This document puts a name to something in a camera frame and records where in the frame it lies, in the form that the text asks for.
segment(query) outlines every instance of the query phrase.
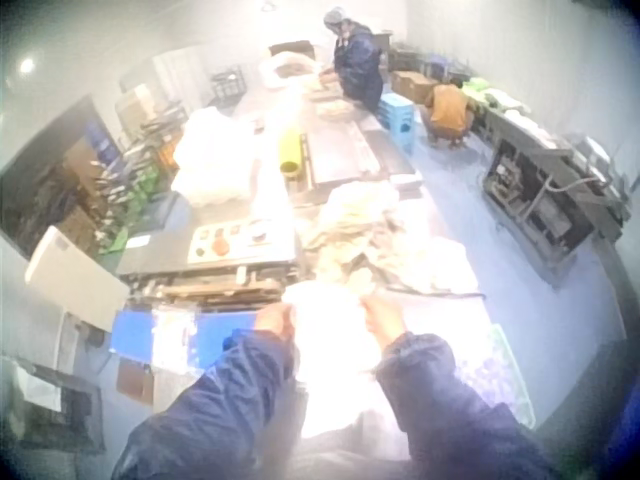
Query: person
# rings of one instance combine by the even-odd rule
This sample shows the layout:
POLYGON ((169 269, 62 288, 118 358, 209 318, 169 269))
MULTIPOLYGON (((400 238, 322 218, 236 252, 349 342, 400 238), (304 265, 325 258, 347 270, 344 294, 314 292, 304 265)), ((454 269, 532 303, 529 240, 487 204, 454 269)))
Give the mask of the person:
MULTIPOLYGON (((408 436, 411 461, 391 462, 393 468, 336 451, 315 460, 292 458, 286 474, 273 478, 556 477, 506 405, 490 408, 457 379, 444 340, 408 332, 399 307, 381 297, 364 297, 362 304, 383 352, 376 378, 408 436)), ((166 412, 133 430, 112 478, 267 478, 255 447, 292 375, 293 333, 291 306, 261 310, 254 329, 234 332, 215 365, 166 412)), ((271 441, 278 442, 282 436, 271 441)))
POLYGON ((324 24, 338 39, 333 67, 320 75, 320 82, 339 81, 346 97, 362 102, 371 112, 377 111, 383 88, 382 52, 376 46, 371 30, 351 20, 340 7, 325 15, 324 24))
POLYGON ((451 148, 464 146, 473 115, 469 98, 461 89, 462 80, 454 77, 449 84, 436 86, 425 105, 420 106, 422 122, 432 144, 444 138, 451 142, 451 148))

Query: hair net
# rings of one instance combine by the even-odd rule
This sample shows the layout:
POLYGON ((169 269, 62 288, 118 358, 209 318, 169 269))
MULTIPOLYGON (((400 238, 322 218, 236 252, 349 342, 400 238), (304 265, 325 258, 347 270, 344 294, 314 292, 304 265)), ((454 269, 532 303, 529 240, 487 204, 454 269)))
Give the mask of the hair net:
POLYGON ((340 33, 339 25, 348 18, 349 16, 344 8, 334 7, 324 16, 324 24, 332 32, 340 33))

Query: orange shirt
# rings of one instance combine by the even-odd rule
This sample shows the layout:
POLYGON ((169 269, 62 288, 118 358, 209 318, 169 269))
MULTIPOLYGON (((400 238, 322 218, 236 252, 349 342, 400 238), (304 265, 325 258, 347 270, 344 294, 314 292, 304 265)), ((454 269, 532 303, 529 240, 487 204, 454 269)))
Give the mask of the orange shirt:
POLYGON ((455 85, 438 85, 433 89, 431 122, 441 128, 462 132, 467 128, 467 96, 455 85))

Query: yellow roll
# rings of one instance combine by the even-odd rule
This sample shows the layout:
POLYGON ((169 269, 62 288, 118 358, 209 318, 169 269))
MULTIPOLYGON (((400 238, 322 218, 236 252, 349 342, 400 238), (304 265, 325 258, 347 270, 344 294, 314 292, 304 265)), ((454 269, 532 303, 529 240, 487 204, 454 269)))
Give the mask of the yellow roll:
POLYGON ((302 170, 302 148, 300 130, 297 127, 287 129, 280 137, 280 172, 285 177, 297 177, 302 170))

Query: stacked blue crate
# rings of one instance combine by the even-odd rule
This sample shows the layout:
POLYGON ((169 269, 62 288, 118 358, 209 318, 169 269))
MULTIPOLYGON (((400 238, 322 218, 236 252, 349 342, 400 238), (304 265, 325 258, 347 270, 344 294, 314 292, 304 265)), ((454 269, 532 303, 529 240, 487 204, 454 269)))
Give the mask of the stacked blue crate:
POLYGON ((377 117, 391 133, 393 143, 411 155, 415 131, 413 102, 397 93, 385 93, 380 99, 377 117))

